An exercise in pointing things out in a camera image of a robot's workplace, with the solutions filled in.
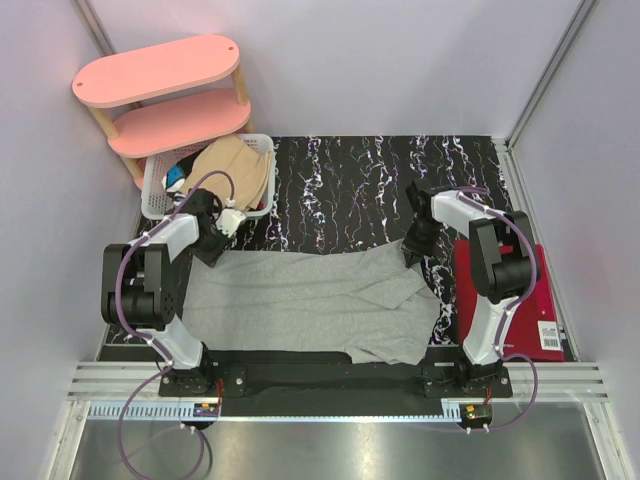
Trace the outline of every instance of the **white label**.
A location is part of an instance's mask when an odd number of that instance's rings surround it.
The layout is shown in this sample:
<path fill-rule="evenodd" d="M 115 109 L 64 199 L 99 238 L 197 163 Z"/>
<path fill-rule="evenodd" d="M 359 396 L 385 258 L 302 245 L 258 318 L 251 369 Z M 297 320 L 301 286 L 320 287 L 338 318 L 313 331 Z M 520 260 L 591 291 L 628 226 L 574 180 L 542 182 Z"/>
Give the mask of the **white label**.
<path fill-rule="evenodd" d="M 540 345 L 543 350 L 562 351 L 556 322 L 539 321 L 538 331 L 540 332 Z"/>

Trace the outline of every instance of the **red book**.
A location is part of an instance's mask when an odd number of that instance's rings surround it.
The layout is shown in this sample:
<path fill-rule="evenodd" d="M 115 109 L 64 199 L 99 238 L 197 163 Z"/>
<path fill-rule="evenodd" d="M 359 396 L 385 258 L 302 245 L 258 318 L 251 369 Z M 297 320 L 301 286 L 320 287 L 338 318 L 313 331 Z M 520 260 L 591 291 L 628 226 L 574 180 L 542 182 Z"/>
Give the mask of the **red book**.
<path fill-rule="evenodd" d="M 537 361 L 564 362 L 556 324 L 556 311 L 544 259 L 544 249 L 536 245 L 540 259 L 540 281 L 516 311 L 504 345 L 504 354 L 524 353 Z M 509 247 L 500 247 L 505 253 Z M 471 258 L 468 240 L 456 240 L 453 247 L 458 307 L 458 335 L 462 343 L 471 329 L 478 292 L 471 280 Z"/>

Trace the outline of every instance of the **gray floor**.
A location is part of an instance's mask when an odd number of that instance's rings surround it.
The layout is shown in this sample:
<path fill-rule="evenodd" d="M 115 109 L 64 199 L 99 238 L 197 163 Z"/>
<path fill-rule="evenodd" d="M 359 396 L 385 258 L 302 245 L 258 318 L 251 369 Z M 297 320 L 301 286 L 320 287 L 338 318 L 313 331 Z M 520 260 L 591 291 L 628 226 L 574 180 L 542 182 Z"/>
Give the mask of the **gray floor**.
<path fill-rule="evenodd" d="M 496 405 L 496 424 L 517 414 Z M 193 466 L 199 445 L 174 431 L 149 439 L 170 424 L 128 422 L 125 448 L 147 445 L 132 458 L 153 479 L 176 479 Z M 205 430 L 214 455 L 194 479 L 352 480 L 455 479 L 604 480 L 579 405 L 538 404 L 512 430 L 491 434 L 435 431 L 450 425 L 219 423 Z M 72 478 L 130 479 L 116 447 L 116 422 L 90 421 Z"/>

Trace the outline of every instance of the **laundry basket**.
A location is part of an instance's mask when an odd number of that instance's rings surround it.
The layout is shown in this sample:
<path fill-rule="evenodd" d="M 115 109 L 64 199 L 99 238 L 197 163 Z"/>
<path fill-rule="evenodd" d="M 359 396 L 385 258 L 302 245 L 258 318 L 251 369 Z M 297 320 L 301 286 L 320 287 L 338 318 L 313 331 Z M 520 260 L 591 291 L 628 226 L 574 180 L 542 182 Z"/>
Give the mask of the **laundry basket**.
<path fill-rule="evenodd" d="M 262 210 L 245 212 L 247 220 L 258 220 L 271 211 L 276 187 L 276 157 L 273 152 L 273 140 L 268 135 L 258 133 L 236 134 L 244 143 L 260 155 L 271 152 L 271 166 L 267 188 L 262 196 Z M 147 158 L 142 184 L 142 215 L 149 220 L 160 220 L 167 211 L 173 208 L 173 202 L 167 196 L 162 186 L 162 177 L 171 167 L 190 153 L 196 152 L 211 142 L 200 142 L 188 147 L 177 148 L 168 152 L 151 155 Z"/>

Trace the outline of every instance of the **shelf tier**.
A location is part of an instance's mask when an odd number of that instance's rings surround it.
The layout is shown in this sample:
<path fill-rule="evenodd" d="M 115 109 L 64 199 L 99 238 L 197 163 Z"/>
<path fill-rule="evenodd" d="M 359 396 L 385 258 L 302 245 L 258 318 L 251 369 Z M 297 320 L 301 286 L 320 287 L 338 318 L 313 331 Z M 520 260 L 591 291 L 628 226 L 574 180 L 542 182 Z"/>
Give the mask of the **shelf tier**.
<path fill-rule="evenodd" d="M 214 82 L 239 62 L 233 40 L 198 35 L 99 58 L 76 75 L 73 93 L 90 107 L 118 107 Z"/>
<path fill-rule="evenodd" d="M 146 157 L 233 133 L 250 116 L 251 104 L 239 105 L 233 89 L 209 90 L 125 113 L 109 145 L 123 157 Z"/>

